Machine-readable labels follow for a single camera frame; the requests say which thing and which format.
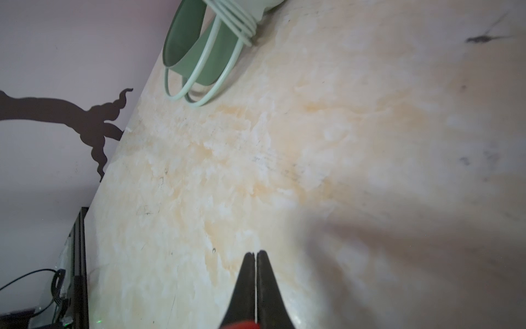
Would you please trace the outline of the mint green over-ear headphones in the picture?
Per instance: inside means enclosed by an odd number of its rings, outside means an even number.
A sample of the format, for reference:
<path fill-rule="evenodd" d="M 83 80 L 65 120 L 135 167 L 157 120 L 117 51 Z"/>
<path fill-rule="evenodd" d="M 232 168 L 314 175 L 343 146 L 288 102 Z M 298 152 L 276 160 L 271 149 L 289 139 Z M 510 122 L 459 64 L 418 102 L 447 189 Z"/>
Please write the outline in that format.
<path fill-rule="evenodd" d="M 164 41 L 164 90 L 199 107 L 218 93 L 258 24 L 282 0 L 182 1 Z"/>

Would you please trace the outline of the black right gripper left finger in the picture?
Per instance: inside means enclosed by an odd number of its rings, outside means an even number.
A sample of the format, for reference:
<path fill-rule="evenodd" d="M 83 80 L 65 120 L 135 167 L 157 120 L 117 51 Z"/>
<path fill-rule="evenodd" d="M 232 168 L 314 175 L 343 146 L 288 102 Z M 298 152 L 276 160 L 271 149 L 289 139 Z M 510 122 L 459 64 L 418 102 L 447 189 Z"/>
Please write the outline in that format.
<path fill-rule="evenodd" d="M 257 328 L 256 258 L 246 253 L 220 328 Z"/>

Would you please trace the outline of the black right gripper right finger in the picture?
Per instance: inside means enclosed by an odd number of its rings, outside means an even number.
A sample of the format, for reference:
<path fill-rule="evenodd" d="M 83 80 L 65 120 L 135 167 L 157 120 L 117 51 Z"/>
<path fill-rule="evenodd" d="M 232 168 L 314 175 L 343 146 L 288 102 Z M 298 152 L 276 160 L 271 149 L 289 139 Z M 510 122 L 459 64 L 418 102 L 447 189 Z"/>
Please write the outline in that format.
<path fill-rule="evenodd" d="M 263 329 L 295 329 L 286 310 L 268 254 L 256 256 L 257 322 Z"/>

